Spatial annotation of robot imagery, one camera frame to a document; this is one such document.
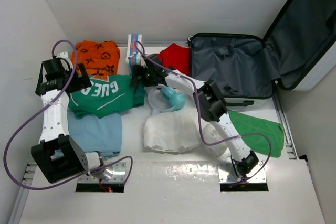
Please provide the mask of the striped white wipes box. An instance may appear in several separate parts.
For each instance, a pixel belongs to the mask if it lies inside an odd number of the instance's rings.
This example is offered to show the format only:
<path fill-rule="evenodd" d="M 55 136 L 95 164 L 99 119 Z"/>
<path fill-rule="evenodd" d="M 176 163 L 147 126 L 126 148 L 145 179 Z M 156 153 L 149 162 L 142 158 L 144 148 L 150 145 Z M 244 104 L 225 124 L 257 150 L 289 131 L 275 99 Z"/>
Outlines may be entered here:
<path fill-rule="evenodd" d="M 132 74 L 133 66 L 135 65 L 144 65 L 144 60 L 141 54 L 137 51 L 135 47 L 135 42 L 139 41 L 142 43 L 142 35 L 141 34 L 128 34 L 128 44 L 127 44 L 127 54 L 125 58 L 125 62 Z"/>

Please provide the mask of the green Guess t-shirt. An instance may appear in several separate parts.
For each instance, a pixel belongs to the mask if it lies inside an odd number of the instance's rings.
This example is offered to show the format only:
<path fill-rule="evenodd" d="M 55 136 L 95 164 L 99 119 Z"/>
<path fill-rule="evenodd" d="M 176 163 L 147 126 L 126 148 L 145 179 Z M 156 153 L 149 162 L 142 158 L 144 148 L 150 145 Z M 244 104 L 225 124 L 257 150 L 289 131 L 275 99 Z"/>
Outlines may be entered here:
<path fill-rule="evenodd" d="M 70 94 L 68 108 L 77 117 L 94 114 L 103 118 L 143 106 L 145 88 L 133 87 L 130 75 L 90 76 L 91 86 Z"/>

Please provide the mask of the teal headphones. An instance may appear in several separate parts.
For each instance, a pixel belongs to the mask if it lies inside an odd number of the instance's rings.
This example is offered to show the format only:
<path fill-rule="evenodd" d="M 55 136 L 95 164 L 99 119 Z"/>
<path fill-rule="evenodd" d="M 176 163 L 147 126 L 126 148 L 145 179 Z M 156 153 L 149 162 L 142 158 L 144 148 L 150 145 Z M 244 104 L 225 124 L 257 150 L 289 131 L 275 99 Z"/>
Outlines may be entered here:
<path fill-rule="evenodd" d="M 148 103 L 151 107 L 151 115 L 156 115 L 159 113 L 174 112 L 184 108 L 186 104 L 186 96 L 181 92 L 177 92 L 174 88 L 165 86 L 163 84 L 158 84 L 146 91 Z M 155 106 L 156 103 L 163 104 L 162 100 L 165 101 L 168 108 L 158 108 Z"/>

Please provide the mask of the orange patterned cloth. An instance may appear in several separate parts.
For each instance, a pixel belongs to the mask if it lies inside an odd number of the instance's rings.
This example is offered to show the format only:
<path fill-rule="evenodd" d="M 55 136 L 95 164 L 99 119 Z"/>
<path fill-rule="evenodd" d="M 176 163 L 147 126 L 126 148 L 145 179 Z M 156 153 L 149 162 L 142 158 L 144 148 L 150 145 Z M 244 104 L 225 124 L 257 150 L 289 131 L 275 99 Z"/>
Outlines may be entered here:
<path fill-rule="evenodd" d="M 88 75 L 111 76 L 118 73 L 120 49 L 114 41 L 88 41 L 76 44 L 77 64 L 85 66 Z"/>

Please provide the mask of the red cloth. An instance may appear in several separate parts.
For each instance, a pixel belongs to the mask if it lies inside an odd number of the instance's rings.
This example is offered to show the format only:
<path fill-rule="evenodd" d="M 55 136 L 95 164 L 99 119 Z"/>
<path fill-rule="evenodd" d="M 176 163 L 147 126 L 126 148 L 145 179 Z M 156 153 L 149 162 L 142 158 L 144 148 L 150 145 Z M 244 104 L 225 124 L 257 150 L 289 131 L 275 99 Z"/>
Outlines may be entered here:
<path fill-rule="evenodd" d="M 174 67 L 179 72 L 191 76 L 191 50 L 173 43 L 159 53 L 165 67 Z"/>

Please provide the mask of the light blue shirt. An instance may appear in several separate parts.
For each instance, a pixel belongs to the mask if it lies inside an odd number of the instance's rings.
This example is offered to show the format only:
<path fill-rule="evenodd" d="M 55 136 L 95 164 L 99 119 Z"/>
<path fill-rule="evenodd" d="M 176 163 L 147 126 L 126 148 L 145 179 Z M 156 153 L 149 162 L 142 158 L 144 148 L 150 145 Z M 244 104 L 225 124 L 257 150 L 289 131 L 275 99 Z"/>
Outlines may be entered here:
<path fill-rule="evenodd" d="M 118 113 L 102 118 L 94 114 L 77 117 L 69 110 L 68 130 L 84 152 L 99 152 L 105 158 L 118 156 L 121 152 L 122 120 Z"/>

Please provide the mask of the white pleated skirt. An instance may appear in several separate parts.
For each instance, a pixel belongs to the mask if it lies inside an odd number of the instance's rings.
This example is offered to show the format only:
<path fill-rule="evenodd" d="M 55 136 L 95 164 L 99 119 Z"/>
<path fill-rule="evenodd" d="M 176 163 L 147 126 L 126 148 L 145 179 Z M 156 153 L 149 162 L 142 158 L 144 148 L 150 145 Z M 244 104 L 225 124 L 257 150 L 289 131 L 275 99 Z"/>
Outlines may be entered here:
<path fill-rule="evenodd" d="M 161 153 L 185 153 L 201 143 L 194 109 L 152 115 L 143 128 L 143 145 Z"/>

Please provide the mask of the white tissue roll pack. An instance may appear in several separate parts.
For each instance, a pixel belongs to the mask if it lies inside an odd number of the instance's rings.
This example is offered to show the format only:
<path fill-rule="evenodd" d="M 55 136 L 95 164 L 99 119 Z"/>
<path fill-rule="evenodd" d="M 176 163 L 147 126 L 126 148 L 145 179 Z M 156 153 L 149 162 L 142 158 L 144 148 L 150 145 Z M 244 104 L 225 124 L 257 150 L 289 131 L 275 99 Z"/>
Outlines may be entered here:
<path fill-rule="evenodd" d="M 206 124 L 203 129 L 203 138 L 207 143 L 215 143 L 223 140 L 224 138 L 220 136 L 219 132 L 211 125 Z M 212 146 L 205 145 L 205 149 L 209 154 L 216 158 L 220 158 L 227 150 L 226 143 L 220 143 Z"/>

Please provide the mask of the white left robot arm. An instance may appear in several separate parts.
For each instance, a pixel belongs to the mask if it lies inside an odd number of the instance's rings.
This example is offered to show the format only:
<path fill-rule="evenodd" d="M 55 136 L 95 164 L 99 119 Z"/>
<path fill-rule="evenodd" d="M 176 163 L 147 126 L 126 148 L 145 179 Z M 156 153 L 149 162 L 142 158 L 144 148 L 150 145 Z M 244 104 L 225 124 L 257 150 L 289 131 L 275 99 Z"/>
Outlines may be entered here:
<path fill-rule="evenodd" d="M 76 73 L 67 52 L 61 52 L 43 61 L 37 85 L 37 94 L 43 106 L 43 129 L 31 155 L 50 183 L 103 166 L 97 151 L 85 152 L 70 136 L 68 104 L 74 92 L 91 87 L 83 64 Z"/>

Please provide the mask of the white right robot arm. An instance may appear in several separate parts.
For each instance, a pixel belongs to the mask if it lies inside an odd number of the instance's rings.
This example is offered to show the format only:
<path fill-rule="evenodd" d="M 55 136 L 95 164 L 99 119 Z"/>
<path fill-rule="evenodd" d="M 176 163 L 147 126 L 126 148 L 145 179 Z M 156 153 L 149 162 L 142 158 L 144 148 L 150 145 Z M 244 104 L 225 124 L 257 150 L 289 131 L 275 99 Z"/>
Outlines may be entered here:
<path fill-rule="evenodd" d="M 201 138 L 202 142 L 208 147 L 219 147 L 225 143 L 230 150 L 239 178 L 247 180 L 248 174 L 257 166 L 259 159 L 234 127 L 228 114 L 227 103 L 216 82 L 199 81 L 178 70 L 164 67 L 157 54 L 147 55 L 142 52 L 140 55 L 144 64 L 133 66 L 131 85 L 142 84 L 151 87 L 150 97 L 154 90 L 159 89 L 170 104 L 166 112 L 181 109 L 185 104 L 183 95 L 193 98 L 198 120 L 209 122 L 222 137 L 222 140 L 213 143 Z"/>

